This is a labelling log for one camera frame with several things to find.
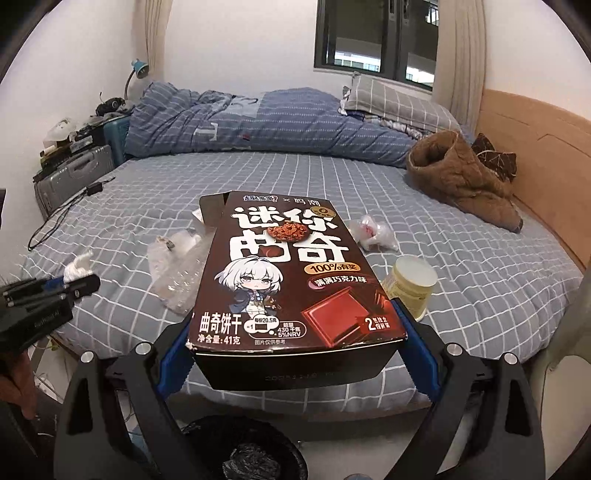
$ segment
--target trash bin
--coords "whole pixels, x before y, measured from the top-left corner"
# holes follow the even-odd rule
[[[190,423],[183,429],[183,434],[202,462],[220,480],[228,478],[224,474],[224,463],[236,458],[236,453],[245,445],[258,446],[279,464],[277,480],[308,478],[306,461],[300,451],[268,423],[246,417],[214,415]]]

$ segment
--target beige curtain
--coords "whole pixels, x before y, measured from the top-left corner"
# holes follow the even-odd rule
[[[150,64],[150,78],[164,80],[164,40],[173,0],[135,0],[135,56]]]
[[[480,113],[486,64],[482,0],[439,0],[433,100],[472,131]]]

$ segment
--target wooden headboard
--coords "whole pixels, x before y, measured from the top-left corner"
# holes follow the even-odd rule
[[[485,90],[476,132],[517,154],[514,194],[579,268],[591,257],[591,121],[528,97]]]

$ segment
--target blue lamp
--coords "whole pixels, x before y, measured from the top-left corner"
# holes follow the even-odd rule
[[[131,73],[129,74],[129,78],[127,78],[127,82],[125,83],[125,94],[124,94],[125,100],[127,100],[127,88],[129,87],[131,77],[134,76],[134,74],[135,74],[137,78],[142,79],[142,78],[147,77],[148,74],[150,73],[150,66],[146,62],[141,61],[140,59],[135,59],[133,62],[131,62],[131,66],[134,69],[131,70]]]

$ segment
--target gray checkered pillow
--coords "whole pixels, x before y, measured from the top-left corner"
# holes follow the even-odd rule
[[[460,131],[460,125],[445,107],[406,95],[374,77],[359,73],[353,74],[345,110],[361,110],[433,133]]]

